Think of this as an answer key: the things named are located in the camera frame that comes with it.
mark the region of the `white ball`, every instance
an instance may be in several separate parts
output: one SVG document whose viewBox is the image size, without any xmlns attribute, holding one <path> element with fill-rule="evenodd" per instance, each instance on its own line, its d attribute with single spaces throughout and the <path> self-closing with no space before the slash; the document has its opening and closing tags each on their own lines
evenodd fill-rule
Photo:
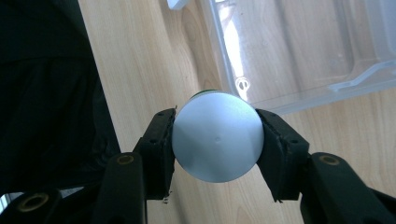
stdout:
<svg viewBox="0 0 396 224">
<path fill-rule="evenodd" d="M 249 171 L 264 142 L 262 121 L 247 102 L 228 93 L 207 91 L 190 99 L 178 113 L 172 147 L 190 175 L 227 182 Z"/>
</svg>

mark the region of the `plastic bin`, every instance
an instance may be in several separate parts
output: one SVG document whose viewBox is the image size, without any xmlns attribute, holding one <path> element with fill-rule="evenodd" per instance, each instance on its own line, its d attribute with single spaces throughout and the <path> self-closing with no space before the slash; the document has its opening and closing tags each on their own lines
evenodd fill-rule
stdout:
<svg viewBox="0 0 396 224">
<path fill-rule="evenodd" d="M 278 114 L 396 86 L 394 0 L 203 0 L 222 88 Z"/>
</svg>

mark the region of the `black cloth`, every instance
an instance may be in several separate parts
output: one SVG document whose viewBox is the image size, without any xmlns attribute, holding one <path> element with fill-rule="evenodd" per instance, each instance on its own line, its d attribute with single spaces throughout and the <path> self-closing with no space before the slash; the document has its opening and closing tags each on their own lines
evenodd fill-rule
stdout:
<svg viewBox="0 0 396 224">
<path fill-rule="evenodd" d="M 120 147 L 88 39 L 46 0 L 1 0 L 0 29 L 0 195 L 99 180 Z"/>
</svg>

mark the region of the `metal screw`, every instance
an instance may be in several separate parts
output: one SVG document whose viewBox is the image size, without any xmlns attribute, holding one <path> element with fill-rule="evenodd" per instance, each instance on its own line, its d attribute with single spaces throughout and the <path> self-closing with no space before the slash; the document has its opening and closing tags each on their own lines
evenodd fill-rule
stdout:
<svg viewBox="0 0 396 224">
<path fill-rule="evenodd" d="M 134 161 L 134 157 L 133 156 L 124 155 L 124 156 L 120 156 L 120 157 L 117 158 L 117 163 L 119 165 L 126 165 L 126 164 L 129 164 L 129 163 L 133 162 L 133 161 Z"/>
<path fill-rule="evenodd" d="M 332 156 L 321 156 L 321 157 L 319 157 L 319 159 L 322 162 L 324 162 L 324 163 L 326 163 L 328 165 L 338 165 L 338 164 L 340 164 L 340 161 L 337 160 L 336 158 L 332 157 Z"/>
<path fill-rule="evenodd" d="M 36 210 L 37 208 L 41 207 L 44 205 L 48 200 L 50 196 L 46 193 L 36 193 L 27 199 L 23 200 L 19 205 L 18 205 L 18 210 L 21 212 L 31 212 Z"/>
</svg>

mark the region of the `wooden table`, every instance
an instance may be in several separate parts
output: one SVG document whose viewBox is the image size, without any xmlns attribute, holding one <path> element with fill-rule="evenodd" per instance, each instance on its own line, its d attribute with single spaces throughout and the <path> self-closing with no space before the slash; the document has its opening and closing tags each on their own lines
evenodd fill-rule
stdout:
<svg viewBox="0 0 396 224">
<path fill-rule="evenodd" d="M 79 0 L 122 151 L 152 116 L 219 89 L 201 2 Z M 396 89 L 283 116 L 311 143 L 347 160 L 364 182 L 396 196 Z M 224 184 L 194 179 L 176 163 L 169 204 L 148 202 L 149 223 L 302 223 L 298 202 L 274 203 L 254 167 Z"/>
</svg>

